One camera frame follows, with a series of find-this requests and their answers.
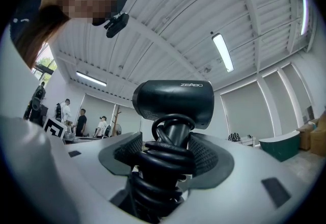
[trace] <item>ceiling light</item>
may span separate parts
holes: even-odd
[[[99,84],[99,85],[101,85],[101,86],[106,87],[106,83],[104,83],[104,82],[102,82],[102,81],[100,81],[100,80],[97,80],[97,79],[95,79],[95,78],[93,78],[93,77],[87,76],[87,75],[85,75],[85,74],[83,74],[83,73],[80,73],[80,72],[78,72],[78,71],[76,72],[76,74],[77,74],[78,76],[82,77],[82,78],[85,78],[85,79],[87,79],[87,80],[89,80],[89,81],[92,81],[92,82],[94,82],[94,83],[97,83],[97,84]]]
[[[306,33],[308,25],[308,0],[303,0],[304,12],[302,16],[301,35]]]
[[[220,55],[223,59],[224,65],[226,67],[226,70],[228,72],[231,72],[234,70],[233,64],[231,61],[230,53],[228,51],[228,48],[224,42],[224,39],[221,34],[217,34],[214,37],[212,37],[213,42],[215,43],[216,47],[218,48],[218,51],[220,52]]]

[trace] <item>sign board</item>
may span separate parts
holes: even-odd
[[[54,135],[62,140],[65,132],[67,131],[67,126],[54,118],[47,117],[43,129],[48,136]]]

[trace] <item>black hair dryer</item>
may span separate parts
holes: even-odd
[[[196,171],[195,157],[187,149],[189,133],[208,127],[214,92],[207,81],[151,80],[137,87],[132,103],[139,115],[154,121],[155,139],[135,155],[139,172],[131,175],[132,194],[141,219],[158,223],[183,202],[176,184]]]

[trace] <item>black rubber pad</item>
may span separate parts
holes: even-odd
[[[69,152],[69,156],[72,158],[72,157],[75,157],[77,155],[81,154],[79,151],[71,151]]]
[[[262,180],[261,183],[264,185],[277,208],[281,207],[291,198],[290,194],[286,191],[277,178],[265,179]]]

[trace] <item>cardboard box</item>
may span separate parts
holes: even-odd
[[[310,133],[313,131],[313,129],[314,126],[311,124],[305,124],[297,129],[297,131],[300,132],[300,149],[310,149]]]
[[[326,156],[326,130],[317,128],[310,133],[310,152]]]
[[[319,118],[318,118],[318,119],[310,120],[310,121],[308,122],[308,124],[314,124],[314,125],[316,125],[316,127],[317,127],[317,126],[318,126],[318,120],[319,120]]]
[[[326,130],[326,111],[319,118],[317,127]]]

